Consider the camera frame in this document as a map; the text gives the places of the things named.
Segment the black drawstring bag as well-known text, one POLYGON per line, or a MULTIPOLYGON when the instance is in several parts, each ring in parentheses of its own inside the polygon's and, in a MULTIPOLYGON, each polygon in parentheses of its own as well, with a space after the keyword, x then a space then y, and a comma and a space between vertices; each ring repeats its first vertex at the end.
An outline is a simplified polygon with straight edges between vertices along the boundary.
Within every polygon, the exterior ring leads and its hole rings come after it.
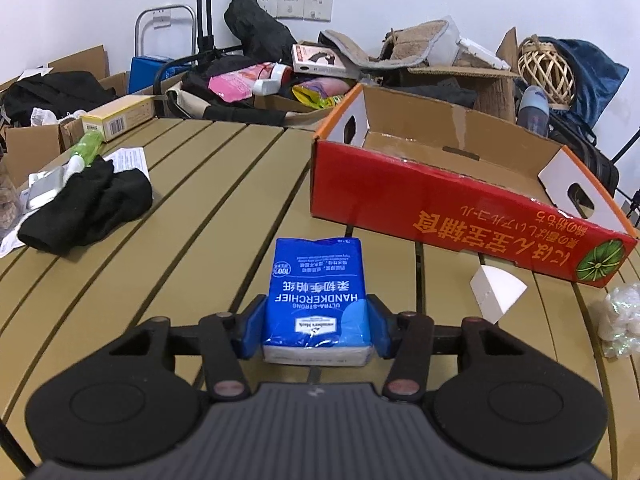
POLYGON ((256 62, 293 65, 296 40, 291 31, 266 12, 257 0, 231 0, 224 21, 240 40, 245 56, 256 62))

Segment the red cardboard fruit box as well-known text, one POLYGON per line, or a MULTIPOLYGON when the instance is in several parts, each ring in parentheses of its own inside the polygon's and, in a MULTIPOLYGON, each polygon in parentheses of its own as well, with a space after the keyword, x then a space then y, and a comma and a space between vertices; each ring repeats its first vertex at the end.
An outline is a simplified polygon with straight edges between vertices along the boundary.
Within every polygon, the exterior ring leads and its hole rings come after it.
POLYGON ((566 146, 476 110, 357 86, 314 135, 313 216, 602 287, 629 220, 566 146))

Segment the white foam wedge piece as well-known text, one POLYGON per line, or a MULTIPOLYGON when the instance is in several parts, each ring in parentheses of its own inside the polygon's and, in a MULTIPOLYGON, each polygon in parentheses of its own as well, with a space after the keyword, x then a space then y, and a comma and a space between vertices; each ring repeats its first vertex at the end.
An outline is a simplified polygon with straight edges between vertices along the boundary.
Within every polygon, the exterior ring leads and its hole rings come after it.
POLYGON ((496 266, 481 264, 470 281, 482 318, 498 323, 527 289, 513 274, 496 266))

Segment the black cloth on table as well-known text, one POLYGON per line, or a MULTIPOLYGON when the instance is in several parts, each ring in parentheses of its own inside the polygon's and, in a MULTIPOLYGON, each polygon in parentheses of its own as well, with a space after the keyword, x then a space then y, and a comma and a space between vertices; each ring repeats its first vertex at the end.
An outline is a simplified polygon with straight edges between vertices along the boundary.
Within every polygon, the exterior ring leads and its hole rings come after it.
POLYGON ((117 172, 110 160, 98 156, 73 174, 50 203, 24 220, 17 239, 40 252, 65 256, 140 218, 152 203, 152 185, 142 171, 117 172))

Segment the clear jar with snacks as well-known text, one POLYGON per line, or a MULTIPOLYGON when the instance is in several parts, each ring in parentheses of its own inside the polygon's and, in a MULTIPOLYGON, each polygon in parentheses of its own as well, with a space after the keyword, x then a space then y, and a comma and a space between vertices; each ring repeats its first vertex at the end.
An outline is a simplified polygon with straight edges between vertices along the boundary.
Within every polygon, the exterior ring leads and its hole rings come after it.
POLYGON ((8 234, 18 220, 22 218, 23 208, 20 196, 11 180, 9 171, 6 169, 4 158, 0 162, 0 237, 8 234))

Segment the yellow small carton box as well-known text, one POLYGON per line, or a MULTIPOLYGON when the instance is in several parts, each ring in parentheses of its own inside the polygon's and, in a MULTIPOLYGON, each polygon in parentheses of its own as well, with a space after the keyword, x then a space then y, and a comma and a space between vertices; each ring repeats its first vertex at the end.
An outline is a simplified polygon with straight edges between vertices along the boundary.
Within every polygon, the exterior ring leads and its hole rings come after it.
POLYGON ((97 131, 104 142, 111 142, 154 117, 152 96, 128 94, 80 116, 84 133, 97 131))

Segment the green small bottle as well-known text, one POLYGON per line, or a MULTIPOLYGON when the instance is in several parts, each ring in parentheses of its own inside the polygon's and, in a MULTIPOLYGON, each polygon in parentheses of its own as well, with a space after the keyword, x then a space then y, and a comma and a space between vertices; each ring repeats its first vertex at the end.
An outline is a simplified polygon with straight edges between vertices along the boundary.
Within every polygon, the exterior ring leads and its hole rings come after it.
POLYGON ((70 155, 70 160, 65 167, 65 177, 79 174, 87 168, 99 154, 104 136, 100 130, 90 130, 86 132, 75 144, 70 155))

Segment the white wall socket strip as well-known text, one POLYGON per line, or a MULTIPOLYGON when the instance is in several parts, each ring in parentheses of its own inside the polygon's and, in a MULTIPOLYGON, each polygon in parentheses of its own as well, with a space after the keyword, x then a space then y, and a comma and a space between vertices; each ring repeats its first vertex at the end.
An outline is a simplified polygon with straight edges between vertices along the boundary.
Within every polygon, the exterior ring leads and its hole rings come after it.
POLYGON ((329 22, 334 0, 257 0, 258 6, 273 18, 329 22))

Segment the dark blue velvet bag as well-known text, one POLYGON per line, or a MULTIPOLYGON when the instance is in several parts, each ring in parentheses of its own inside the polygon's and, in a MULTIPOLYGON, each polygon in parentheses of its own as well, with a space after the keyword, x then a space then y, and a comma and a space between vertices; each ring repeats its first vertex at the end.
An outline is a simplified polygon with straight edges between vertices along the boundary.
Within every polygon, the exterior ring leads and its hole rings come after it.
POLYGON ((574 75, 575 97, 566 118, 582 129, 597 125, 604 110, 626 79, 629 68, 612 60, 589 41, 539 36, 541 42, 553 44, 574 75))

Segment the black suitcase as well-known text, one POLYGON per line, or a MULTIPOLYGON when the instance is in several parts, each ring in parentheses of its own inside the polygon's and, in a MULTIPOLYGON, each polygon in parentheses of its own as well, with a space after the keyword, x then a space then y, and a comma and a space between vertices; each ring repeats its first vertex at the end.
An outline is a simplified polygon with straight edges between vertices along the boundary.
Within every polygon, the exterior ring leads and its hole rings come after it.
POLYGON ((566 145, 600 181, 611 196, 620 182, 620 172, 589 140, 585 140, 566 120, 555 113, 549 117, 549 138, 566 145))

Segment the blue tissue pack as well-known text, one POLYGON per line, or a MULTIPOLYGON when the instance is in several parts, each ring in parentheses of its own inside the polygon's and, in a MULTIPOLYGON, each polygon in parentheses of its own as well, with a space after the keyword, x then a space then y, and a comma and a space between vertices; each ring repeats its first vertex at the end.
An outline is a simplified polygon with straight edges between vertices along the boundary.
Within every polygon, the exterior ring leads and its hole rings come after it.
POLYGON ((279 238, 262 329, 273 364, 362 367, 372 354, 360 240, 279 238))

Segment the iridescent crumpled wrapper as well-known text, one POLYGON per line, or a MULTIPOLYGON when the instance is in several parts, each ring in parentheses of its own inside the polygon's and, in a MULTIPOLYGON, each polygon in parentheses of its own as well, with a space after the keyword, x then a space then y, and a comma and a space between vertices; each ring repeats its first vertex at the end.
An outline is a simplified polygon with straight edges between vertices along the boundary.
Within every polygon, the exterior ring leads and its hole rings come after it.
POLYGON ((602 302, 598 335, 604 356, 623 358, 639 353, 639 283, 615 287, 602 302))

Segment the blue water bottle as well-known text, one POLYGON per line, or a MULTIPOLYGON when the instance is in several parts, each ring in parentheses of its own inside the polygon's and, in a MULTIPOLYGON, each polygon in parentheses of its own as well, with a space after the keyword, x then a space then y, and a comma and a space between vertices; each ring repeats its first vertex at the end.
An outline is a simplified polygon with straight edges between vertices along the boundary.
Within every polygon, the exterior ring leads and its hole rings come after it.
POLYGON ((516 124, 537 136, 546 138, 549 133, 549 102, 546 92, 537 86, 529 86, 518 106, 516 124))

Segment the olive folding slat table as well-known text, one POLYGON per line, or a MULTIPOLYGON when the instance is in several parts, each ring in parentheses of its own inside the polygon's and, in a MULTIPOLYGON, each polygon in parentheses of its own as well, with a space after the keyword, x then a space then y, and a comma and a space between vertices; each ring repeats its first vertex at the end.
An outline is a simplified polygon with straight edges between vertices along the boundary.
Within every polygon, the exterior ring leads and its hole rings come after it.
POLYGON ((480 315, 470 287, 480 263, 526 283, 500 326, 601 389, 610 423, 594 462, 639 479, 639 357, 605 359, 592 320, 607 292, 639 281, 637 249, 605 290, 312 218, 305 131, 154 119, 104 153, 119 148, 144 148, 150 212, 67 258, 22 247, 1 259, 1 419, 35 463, 24 409, 50 377, 152 316, 192 325, 241 310, 267 292, 278 237, 354 234, 367 292, 437 324, 480 315))

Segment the brown cardboard box open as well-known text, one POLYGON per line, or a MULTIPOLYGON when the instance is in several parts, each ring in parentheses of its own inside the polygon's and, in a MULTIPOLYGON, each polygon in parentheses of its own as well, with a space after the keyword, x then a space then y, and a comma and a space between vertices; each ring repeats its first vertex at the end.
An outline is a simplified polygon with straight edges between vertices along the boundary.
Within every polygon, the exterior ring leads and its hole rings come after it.
POLYGON ((402 70, 399 81, 402 86, 440 84, 455 81, 459 87, 476 92, 474 108, 507 122, 515 122, 514 98, 516 62, 518 62, 518 36, 512 27, 503 36, 496 55, 510 65, 510 70, 472 66, 418 66, 402 70))

